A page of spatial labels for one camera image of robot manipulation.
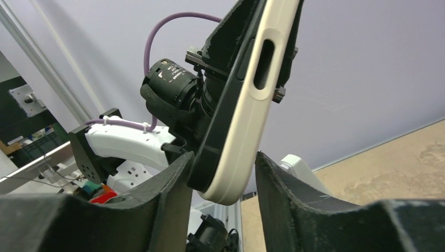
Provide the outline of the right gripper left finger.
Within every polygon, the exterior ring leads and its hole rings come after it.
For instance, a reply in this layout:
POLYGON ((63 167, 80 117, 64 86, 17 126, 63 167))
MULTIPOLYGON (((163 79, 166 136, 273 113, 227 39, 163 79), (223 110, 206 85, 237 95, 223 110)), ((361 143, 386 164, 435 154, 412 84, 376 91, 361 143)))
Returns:
POLYGON ((68 194, 1 197, 1 251, 184 251, 194 154, 104 204, 68 194))

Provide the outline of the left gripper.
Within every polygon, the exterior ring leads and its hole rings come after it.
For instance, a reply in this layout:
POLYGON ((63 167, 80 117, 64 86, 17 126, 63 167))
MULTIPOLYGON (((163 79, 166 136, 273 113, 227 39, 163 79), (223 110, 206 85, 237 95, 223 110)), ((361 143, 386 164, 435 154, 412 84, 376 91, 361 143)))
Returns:
MULTIPOLYGON (((278 87, 284 87, 290 78, 292 62, 298 52, 295 45, 303 3, 304 0, 300 0, 296 10, 278 77, 278 87)), ((204 71, 205 80, 200 84, 202 86, 200 100, 203 110, 208 115, 213 115, 216 110, 228 74, 258 4, 259 1, 255 0, 238 1, 206 39, 202 50, 191 46, 186 52, 185 61, 194 66, 198 75, 202 76, 201 71, 204 71)))

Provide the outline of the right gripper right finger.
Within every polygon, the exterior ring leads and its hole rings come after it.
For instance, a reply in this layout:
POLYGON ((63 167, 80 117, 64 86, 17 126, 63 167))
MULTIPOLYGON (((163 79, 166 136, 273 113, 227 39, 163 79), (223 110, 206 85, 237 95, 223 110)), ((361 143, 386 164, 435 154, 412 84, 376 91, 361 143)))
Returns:
POLYGON ((255 170, 267 251, 444 251, 443 199, 360 206, 313 188, 263 152, 255 170))

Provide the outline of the black phone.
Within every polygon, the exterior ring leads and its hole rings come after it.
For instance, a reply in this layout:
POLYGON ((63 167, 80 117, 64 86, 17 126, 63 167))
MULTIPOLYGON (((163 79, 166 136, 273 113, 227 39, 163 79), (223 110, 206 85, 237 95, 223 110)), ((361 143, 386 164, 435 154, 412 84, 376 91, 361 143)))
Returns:
POLYGON ((237 57, 228 74, 228 79, 221 93, 218 105, 207 131, 197 151, 194 165, 189 174, 187 185, 200 192, 207 190, 216 174, 230 124, 240 97, 248 63, 253 50, 259 22, 266 1, 259 1, 257 9, 248 27, 238 51, 237 57))

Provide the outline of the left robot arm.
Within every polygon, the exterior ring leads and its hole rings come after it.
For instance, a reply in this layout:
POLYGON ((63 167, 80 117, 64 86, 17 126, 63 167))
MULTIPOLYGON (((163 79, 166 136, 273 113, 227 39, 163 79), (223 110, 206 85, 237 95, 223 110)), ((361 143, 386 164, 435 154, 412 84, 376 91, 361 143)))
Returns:
POLYGON ((285 95, 297 54, 302 1, 238 1, 186 61, 150 65, 140 94, 163 127, 103 114, 70 132, 82 173, 106 182, 124 161, 157 170, 189 153, 187 186, 211 202, 232 205, 249 177, 272 102, 285 95))

